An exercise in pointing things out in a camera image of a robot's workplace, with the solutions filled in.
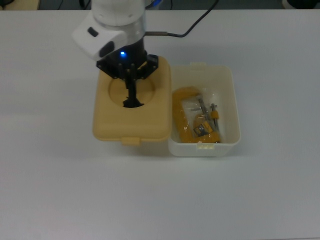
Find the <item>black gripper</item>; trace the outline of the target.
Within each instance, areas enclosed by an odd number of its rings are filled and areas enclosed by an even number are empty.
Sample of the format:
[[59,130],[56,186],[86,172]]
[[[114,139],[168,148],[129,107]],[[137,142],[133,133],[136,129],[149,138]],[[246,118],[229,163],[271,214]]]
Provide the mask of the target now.
[[119,49],[110,41],[102,47],[98,56],[97,68],[113,79],[125,79],[131,71],[136,79],[145,79],[159,67],[159,57],[147,53],[143,38]]

